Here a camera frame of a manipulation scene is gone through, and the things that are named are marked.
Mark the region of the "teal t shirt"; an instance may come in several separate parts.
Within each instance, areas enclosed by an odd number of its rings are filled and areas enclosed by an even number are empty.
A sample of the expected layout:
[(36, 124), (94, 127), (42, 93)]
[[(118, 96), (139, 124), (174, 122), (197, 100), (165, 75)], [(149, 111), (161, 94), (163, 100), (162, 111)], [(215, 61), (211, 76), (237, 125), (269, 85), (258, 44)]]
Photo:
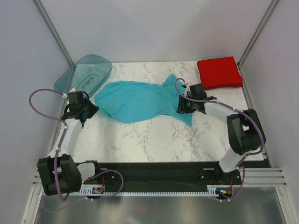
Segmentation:
[(118, 81), (106, 84), (95, 95), (99, 113), (121, 123), (131, 124), (167, 115), (192, 126), (192, 114), (177, 113), (179, 91), (185, 90), (177, 77), (171, 74), (162, 85), (135, 81)]

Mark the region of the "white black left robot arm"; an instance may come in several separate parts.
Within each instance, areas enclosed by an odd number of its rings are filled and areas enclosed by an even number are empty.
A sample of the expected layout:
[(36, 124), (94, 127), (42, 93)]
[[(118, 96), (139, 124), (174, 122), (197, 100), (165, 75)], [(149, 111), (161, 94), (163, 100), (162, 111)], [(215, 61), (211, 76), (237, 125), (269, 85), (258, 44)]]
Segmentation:
[(72, 158), (77, 139), (82, 132), (85, 122), (97, 113), (95, 106), (84, 91), (72, 88), (68, 94), (64, 109), (58, 139), (47, 157), (39, 159), (37, 169), (47, 196), (78, 192), (85, 180), (99, 183), (103, 173), (95, 168), (95, 163), (82, 162), (76, 164)]

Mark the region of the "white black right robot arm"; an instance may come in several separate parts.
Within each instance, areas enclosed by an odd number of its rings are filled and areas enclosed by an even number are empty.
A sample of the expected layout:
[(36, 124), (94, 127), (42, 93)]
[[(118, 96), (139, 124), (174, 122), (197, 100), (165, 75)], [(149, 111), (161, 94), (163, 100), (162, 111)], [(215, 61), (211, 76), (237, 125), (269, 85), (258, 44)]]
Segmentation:
[(218, 183), (226, 183), (232, 171), (249, 155), (260, 153), (266, 138), (257, 112), (254, 109), (238, 110), (216, 97), (208, 96), (202, 84), (175, 84), (179, 93), (177, 113), (187, 114), (200, 112), (227, 125), (229, 150), (218, 162), (219, 169), (214, 171)]

